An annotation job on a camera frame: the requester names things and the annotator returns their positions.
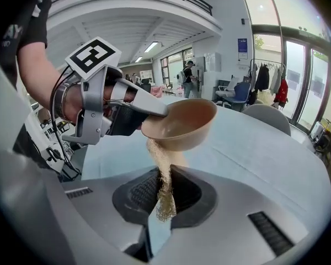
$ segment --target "desk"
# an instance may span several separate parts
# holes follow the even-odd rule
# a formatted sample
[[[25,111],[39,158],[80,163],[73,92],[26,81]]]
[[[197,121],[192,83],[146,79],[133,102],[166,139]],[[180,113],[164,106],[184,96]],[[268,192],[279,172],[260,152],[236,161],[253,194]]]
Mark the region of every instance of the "desk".
[[[169,104],[181,98],[167,96]],[[292,212],[308,231],[331,216],[331,185],[322,161],[290,136],[242,113],[218,108],[207,139],[185,151],[189,167],[245,183]],[[82,179],[153,166],[140,131],[89,146]]]

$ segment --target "hanging clothes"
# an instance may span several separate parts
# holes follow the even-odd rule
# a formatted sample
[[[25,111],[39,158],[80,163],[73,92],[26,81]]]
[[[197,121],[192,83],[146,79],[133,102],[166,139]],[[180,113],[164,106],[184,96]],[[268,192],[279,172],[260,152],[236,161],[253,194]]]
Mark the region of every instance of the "hanging clothes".
[[[269,68],[267,68],[267,65],[263,65],[260,67],[258,73],[258,79],[256,80],[255,90],[264,91],[269,88],[269,83],[270,83]]]
[[[256,83],[256,75],[257,75],[256,71],[257,71],[257,70],[258,70],[258,67],[257,67],[257,65],[254,63],[253,72],[252,72],[251,89],[252,89],[253,87],[255,87],[255,83]]]
[[[285,79],[282,79],[281,86],[278,90],[278,93],[276,94],[274,103],[278,102],[279,106],[284,108],[284,106],[287,103],[287,95],[288,95],[288,84]]]
[[[281,76],[282,76],[282,68],[279,67],[275,69],[274,76],[272,77],[272,82],[270,85],[271,95],[274,95],[278,92],[281,86]]]

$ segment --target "glass door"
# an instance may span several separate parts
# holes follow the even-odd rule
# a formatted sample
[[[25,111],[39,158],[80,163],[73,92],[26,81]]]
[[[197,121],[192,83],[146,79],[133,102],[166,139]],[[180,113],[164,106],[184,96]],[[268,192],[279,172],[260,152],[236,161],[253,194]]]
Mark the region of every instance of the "glass door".
[[[287,118],[292,120],[298,107],[304,84],[305,69],[307,68],[305,65],[306,47],[298,43],[287,41],[286,52],[286,81],[288,84],[288,102],[282,110],[282,113]]]
[[[312,70],[307,87],[307,97],[298,119],[298,128],[310,131],[315,123],[325,94],[328,78],[328,57],[312,50]]]

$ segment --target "gray chair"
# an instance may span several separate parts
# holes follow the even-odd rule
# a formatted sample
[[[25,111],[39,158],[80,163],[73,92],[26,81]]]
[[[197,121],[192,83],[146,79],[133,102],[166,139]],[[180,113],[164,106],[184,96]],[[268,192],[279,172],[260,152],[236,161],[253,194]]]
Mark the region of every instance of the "gray chair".
[[[263,121],[289,136],[291,135],[291,128],[286,116],[274,107],[265,104],[254,104],[245,109],[242,113]]]

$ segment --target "white chair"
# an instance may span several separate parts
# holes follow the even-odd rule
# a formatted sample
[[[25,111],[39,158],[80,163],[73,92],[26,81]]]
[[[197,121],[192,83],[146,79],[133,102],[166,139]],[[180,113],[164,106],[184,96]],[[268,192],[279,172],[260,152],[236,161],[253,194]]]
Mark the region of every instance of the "white chair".
[[[239,82],[239,78],[233,77],[227,87],[218,86],[218,90],[216,91],[216,94],[219,97],[233,97],[235,95],[234,87],[237,85],[238,82]]]
[[[245,109],[242,113],[263,121],[289,136],[291,135],[291,127],[289,126],[286,116],[276,108],[265,104],[254,104]]]

